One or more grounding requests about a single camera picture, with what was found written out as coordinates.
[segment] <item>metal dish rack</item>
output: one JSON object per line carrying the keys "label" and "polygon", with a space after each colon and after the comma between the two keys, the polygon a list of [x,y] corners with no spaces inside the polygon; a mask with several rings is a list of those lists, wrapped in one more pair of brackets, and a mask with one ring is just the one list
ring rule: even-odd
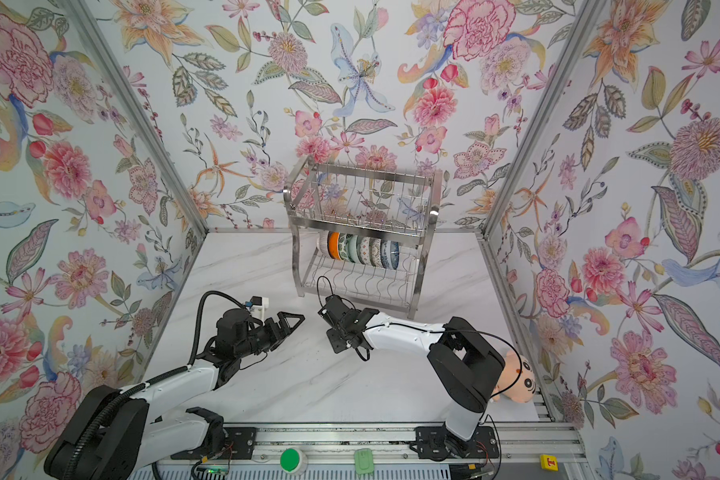
{"label": "metal dish rack", "polygon": [[[308,156],[294,167],[283,198],[293,235],[293,279],[299,296],[317,293],[326,276],[338,293],[370,306],[406,312],[413,319],[438,222],[442,172],[431,177],[335,164]],[[400,244],[396,270],[324,256],[315,247],[301,273],[299,227],[392,240]],[[323,283],[323,294],[328,285]]]}

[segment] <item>plush toy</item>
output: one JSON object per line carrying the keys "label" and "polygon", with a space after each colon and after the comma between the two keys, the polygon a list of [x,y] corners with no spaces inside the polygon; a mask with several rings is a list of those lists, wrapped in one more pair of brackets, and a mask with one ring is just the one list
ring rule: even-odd
{"label": "plush toy", "polygon": [[[522,374],[520,375],[518,382],[512,385],[512,382],[518,378],[518,373],[520,372],[520,362],[523,363]],[[530,369],[530,362],[528,362],[528,359],[524,356],[520,356],[520,358],[518,358],[517,354],[515,354],[512,350],[510,350],[504,358],[504,370],[501,372],[501,376],[496,384],[494,393],[499,390],[506,389],[509,385],[512,385],[512,388],[503,392],[503,394],[509,397],[509,399],[513,402],[528,403],[532,398],[534,398],[534,392],[536,392],[536,379],[534,377],[534,371]],[[499,397],[496,396],[491,399],[491,401],[493,400],[498,401]]]}

